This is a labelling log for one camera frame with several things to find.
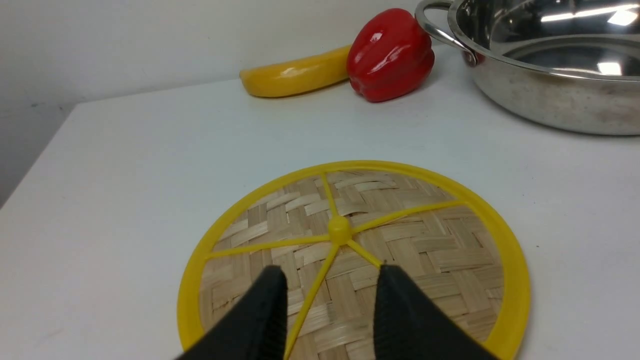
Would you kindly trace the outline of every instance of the bamboo steamer lid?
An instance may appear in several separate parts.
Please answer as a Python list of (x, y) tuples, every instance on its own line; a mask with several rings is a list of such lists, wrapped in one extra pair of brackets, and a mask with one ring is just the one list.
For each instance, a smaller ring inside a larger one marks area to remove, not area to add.
[(231, 207), (185, 270), (178, 301), (182, 344), (196, 342), (274, 264), (287, 277), (285, 358), (374, 359), (382, 263), (401, 266), (497, 357), (515, 357), (530, 294), (513, 233), (462, 185), (381, 161), (303, 169)]

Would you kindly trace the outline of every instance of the yellow banana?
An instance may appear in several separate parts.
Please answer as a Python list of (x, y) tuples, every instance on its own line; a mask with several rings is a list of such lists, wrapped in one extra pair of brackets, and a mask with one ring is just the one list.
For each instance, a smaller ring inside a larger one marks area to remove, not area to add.
[(351, 46), (284, 63), (242, 70), (244, 89), (253, 96), (283, 97), (302, 94), (347, 79)]

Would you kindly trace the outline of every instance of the stainless steel pot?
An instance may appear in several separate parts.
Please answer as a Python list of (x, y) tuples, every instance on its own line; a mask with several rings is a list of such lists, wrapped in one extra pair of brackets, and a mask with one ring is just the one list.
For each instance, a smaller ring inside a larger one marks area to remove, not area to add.
[[(463, 51), (476, 85), (506, 109), (570, 131), (640, 135), (636, 1), (424, 0), (415, 17)], [(427, 20), (430, 8), (449, 11), (453, 36)]]

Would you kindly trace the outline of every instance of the yellow spoke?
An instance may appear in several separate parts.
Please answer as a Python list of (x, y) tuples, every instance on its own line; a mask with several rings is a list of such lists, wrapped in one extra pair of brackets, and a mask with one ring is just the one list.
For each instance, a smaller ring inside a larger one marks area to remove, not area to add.
[(334, 245), (331, 247), (331, 250), (329, 250), (329, 254), (324, 260), (322, 267), (320, 268), (320, 271), (318, 272), (318, 275), (316, 276), (316, 279), (314, 280), (314, 283), (311, 286), (311, 289), (309, 289), (309, 293), (307, 294), (307, 297), (305, 297), (305, 301), (302, 303), (302, 308), (300, 309), (300, 312), (296, 317), (296, 322), (293, 323), (293, 327), (291, 328), (291, 333), (287, 338), (287, 346), (285, 347), (284, 360), (288, 360), (289, 356), (291, 355), (291, 351), (293, 350), (293, 346), (296, 344), (296, 339), (298, 339), (298, 334), (300, 333), (300, 329), (302, 329), (302, 325), (305, 323), (305, 319), (307, 318), (307, 314), (309, 312), (309, 309), (311, 308), (311, 304), (313, 304), (314, 298), (316, 297), (316, 294), (320, 289), (320, 286), (322, 285), (322, 281), (324, 280), (324, 277), (326, 277), (326, 273), (329, 271), (329, 268), (331, 267), (331, 264), (333, 263), (335, 256), (338, 254), (339, 249), (340, 249), (340, 245)]
[(232, 249), (210, 252), (208, 255), (204, 257), (204, 259), (209, 260), (214, 258), (221, 258), (222, 256), (243, 254), (245, 252), (273, 249), (276, 247), (284, 247), (284, 246), (319, 243), (319, 242), (328, 241), (328, 240), (329, 240), (328, 235), (319, 235), (319, 236), (309, 236), (307, 238), (280, 240), (280, 241), (274, 241), (271, 243), (261, 243), (261, 244), (255, 244), (255, 245), (249, 245), (249, 246), (234, 247)]
[(422, 213), (423, 211), (452, 208), (453, 206), (460, 206), (464, 204), (465, 204), (464, 201), (447, 201), (447, 202), (438, 202), (436, 204), (417, 206), (415, 208), (396, 211), (395, 213), (385, 215), (383, 217), (377, 218), (376, 220), (371, 220), (368, 223), (365, 223), (356, 227), (355, 229), (353, 229), (353, 233), (356, 234), (361, 231), (372, 229), (374, 227), (378, 227), (380, 225), (386, 224), (387, 222), (391, 222), (393, 220), (399, 219), (401, 217), (405, 217), (407, 215)]
[(360, 246), (359, 243), (357, 243), (357, 242), (355, 242), (353, 240), (349, 240), (349, 242), (347, 242), (347, 245), (350, 248), (352, 248), (353, 251), (355, 251), (358, 255), (362, 256), (365, 260), (370, 262), (376, 268), (380, 268), (380, 266), (382, 265), (382, 261), (378, 260), (378, 258), (373, 256), (373, 254), (368, 252), (367, 249), (365, 249), (362, 246)]
[(335, 205), (335, 199), (333, 198), (333, 193), (331, 192), (331, 187), (329, 186), (329, 180), (326, 178), (326, 173), (322, 173), (322, 182), (324, 184), (324, 194), (326, 195), (326, 199), (329, 200), (329, 208), (331, 209), (332, 217), (340, 216), (338, 214), (338, 207)]

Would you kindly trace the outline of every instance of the red bell pepper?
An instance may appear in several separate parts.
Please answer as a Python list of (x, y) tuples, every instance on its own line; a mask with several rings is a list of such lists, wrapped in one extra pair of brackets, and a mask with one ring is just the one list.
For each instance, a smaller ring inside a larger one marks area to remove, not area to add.
[(377, 14), (362, 28), (347, 57), (351, 87), (371, 102), (414, 91), (429, 76), (431, 38), (403, 9)]

